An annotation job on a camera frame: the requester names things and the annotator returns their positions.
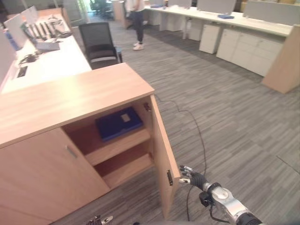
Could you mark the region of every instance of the gray carpet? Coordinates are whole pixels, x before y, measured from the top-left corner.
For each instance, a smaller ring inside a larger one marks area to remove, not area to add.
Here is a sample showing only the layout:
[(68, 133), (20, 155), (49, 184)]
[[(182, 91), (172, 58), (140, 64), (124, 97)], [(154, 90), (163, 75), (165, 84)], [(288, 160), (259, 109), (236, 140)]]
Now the gray carpet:
[[(180, 32), (148, 27), (145, 50), (133, 52), (134, 30), (118, 22), (110, 26), (124, 61), (160, 99), (174, 100), (195, 116), (206, 147), (207, 179), (230, 189), (269, 225), (300, 221), (299, 89), (286, 95), (270, 90), (260, 84), (261, 76), (198, 51), (199, 43), (182, 40)], [(158, 104), (178, 164), (202, 172), (203, 148), (192, 118), (177, 113), (173, 103)], [(54, 225), (82, 225), (97, 214), (114, 215), (112, 225), (162, 220), (154, 172), (149, 169)], [(188, 189), (180, 186), (170, 220), (186, 221)], [(221, 224), (210, 219), (198, 195), (194, 188), (191, 219)]]

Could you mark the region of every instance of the dark jeans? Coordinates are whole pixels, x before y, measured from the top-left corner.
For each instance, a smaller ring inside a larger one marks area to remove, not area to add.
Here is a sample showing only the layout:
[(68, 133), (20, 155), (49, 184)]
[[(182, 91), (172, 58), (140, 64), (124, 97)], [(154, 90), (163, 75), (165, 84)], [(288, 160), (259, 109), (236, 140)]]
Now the dark jeans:
[(133, 11), (133, 12), (131, 12), (131, 14), (132, 14), (132, 18), (133, 18), (133, 26), (135, 28), (136, 35), (137, 35), (137, 40), (140, 44), (142, 44), (143, 36), (144, 36), (143, 11), (140, 11), (140, 12)]

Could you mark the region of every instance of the white sneaker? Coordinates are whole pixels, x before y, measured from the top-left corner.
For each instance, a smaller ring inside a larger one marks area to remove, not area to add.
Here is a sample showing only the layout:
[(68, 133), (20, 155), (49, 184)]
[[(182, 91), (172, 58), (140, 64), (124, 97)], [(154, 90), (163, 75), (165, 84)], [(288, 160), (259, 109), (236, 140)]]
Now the white sneaker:
[(135, 46), (133, 48), (133, 51), (139, 51), (139, 50), (143, 50), (144, 49), (144, 45), (143, 44), (137, 44), (137, 46)]

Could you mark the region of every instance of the laptop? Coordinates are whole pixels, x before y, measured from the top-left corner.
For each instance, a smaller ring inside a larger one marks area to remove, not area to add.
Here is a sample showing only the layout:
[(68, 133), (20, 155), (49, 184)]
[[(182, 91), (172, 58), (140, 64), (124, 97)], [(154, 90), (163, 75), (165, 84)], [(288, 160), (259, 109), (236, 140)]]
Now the laptop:
[(56, 51), (60, 49), (59, 43), (56, 42), (38, 42), (37, 39), (33, 37), (33, 35), (30, 33), (25, 23), (22, 24), (21, 29), (28, 37), (28, 39), (32, 42), (32, 44), (35, 46), (35, 48), (41, 51), (42, 53)]

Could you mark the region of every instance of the blue binder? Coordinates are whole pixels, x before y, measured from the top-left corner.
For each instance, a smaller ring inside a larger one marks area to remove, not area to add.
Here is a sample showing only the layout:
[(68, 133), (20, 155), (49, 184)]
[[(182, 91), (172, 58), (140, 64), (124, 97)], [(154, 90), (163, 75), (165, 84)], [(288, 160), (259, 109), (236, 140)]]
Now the blue binder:
[(103, 142), (107, 142), (142, 125), (143, 122), (132, 107), (96, 120), (96, 126)]

